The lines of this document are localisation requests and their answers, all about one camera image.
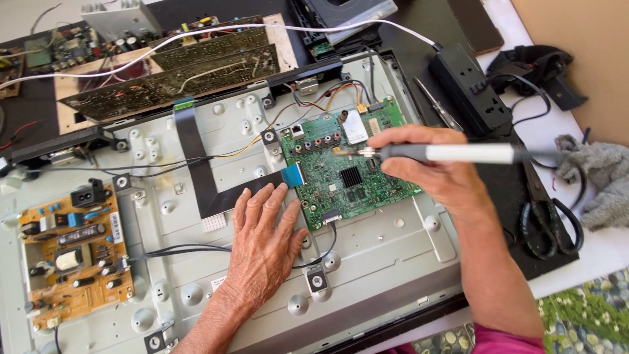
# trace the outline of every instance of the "power strip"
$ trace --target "power strip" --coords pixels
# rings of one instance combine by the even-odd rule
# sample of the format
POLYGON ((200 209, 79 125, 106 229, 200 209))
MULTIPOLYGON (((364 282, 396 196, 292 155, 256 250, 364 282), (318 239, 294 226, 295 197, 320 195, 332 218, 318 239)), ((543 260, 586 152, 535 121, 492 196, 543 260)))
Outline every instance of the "power strip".
POLYGON ((471 87, 487 77, 460 44, 435 49, 437 54, 428 67, 477 135, 490 134, 511 121, 511 112, 491 87, 472 92, 471 87))

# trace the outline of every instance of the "gray cloth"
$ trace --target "gray cloth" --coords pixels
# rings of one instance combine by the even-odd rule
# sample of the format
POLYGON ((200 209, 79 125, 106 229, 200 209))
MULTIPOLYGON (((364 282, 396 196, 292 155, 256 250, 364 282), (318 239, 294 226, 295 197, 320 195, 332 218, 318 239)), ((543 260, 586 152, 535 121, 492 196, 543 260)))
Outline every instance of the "gray cloth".
POLYGON ((581 225, 591 231, 605 227, 629 227, 629 149, 595 142, 584 145, 571 135, 555 139, 559 151, 567 156, 559 163, 557 176, 572 184, 579 181, 579 170, 585 170, 598 195, 585 204, 581 225))

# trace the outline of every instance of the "finger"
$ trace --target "finger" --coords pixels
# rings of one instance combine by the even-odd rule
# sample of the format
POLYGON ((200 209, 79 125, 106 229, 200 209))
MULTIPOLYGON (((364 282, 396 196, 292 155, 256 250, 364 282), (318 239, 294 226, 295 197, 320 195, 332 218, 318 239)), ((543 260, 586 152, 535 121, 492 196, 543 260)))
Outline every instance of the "finger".
POLYGON ((273 183, 269 183, 258 191, 251 199, 247 201, 247 212, 245 215, 247 219, 245 221, 245 227, 248 229, 254 229, 258 225, 260 220, 260 213, 262 211, 262 204, 269 199, 271 193, 273 193, 273 183))
POLYGON ((292 232, 291 237, 288 240, 288 258, 289 264, 293 264, 299 251, 301 251, 301 247, 304 244, 304 239, 308 236, 308 229, 302 227, 298 230, 292 232))
POLYGON ((245 188, 236 201, 234 211, 231 213, 231 218, 234 222, 234 234, 238 234, 245 226, 245 210, 247 209, 249 198, 251 198, 251 191, 249 188, 245 188))
POLYGON ((301 211, 301 202, 295 198, 286 207, 286 210, 282 214, 282 218, 279 221, 276 229, 276 235, 278 235, 278 241, 284 243, 288 242, 293 227, 297 222, 297 216, 301 211))
POLYGON ((388 144, 403 142, 424 144, 463 144, 467 139, 463 133, 447 128, 430 128, 419 124, 406 124, 383 130, 367 140, 371 147, 382 147, 388 144))
POLYGON ((282 207, 282 202, 286 198, 286 192, 288 192, 288 186, 286 183, 280 183, 279 186, 273 191, 269 199, 262 206, 262 215, 260 216, 260 222, 258 222, 258 228, 269 229, 275 226, 277 219, 277 213, 282 207))
POLYGON ((381 165, 382 172, 418 186, 436 185, 442 180, 441 173, 408 157, 390 157, 381 165))

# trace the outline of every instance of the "hand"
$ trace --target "hand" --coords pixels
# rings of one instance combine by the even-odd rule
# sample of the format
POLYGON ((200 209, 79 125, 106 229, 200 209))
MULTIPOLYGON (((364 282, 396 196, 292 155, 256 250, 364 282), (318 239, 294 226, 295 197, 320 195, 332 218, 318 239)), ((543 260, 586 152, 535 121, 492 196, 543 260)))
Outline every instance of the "hand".
MULTIPOLYGON (((428 128, 407 124, 383 130, 369 138, 367 145, 382 147, 388 144, 466 144, 463 133, 447 128, 428 128)), ((457 220, 476 221, 495 208, 485 184, 471 163, 419 163, 407 157, 390 157, 381 165, 382 172, 416 183, 431 197, 439 201, 457 220)))
POLYGON ((251 197, 248 188, 233 211, 234 238, 227 278, 219 289, 237 305, 255 312, 269 300, 291 274, 308 230, 293 231, 300 212, 298 199, 291 201, 275 227, 277 213, 286 197, 285 183, 277 189, 269 183, 251 197))

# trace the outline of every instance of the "soldering iron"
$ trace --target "soldering iron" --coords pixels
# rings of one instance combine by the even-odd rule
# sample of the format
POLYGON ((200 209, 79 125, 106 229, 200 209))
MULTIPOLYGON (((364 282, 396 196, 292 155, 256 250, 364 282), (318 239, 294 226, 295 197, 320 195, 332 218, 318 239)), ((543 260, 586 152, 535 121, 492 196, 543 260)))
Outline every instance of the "soldering iron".
POLYGON ((531 161, 537 157, 550 157, 558 160, 558 151, 528 151, 523 147, 506 143, 495 144, 391 144, 378 149, 341 149, 332 152, 336 156, 362 155, 376 157, 381 161, 389 157, 408 157, 415 161, 458 161, 484 164, 514 164, 531 161))

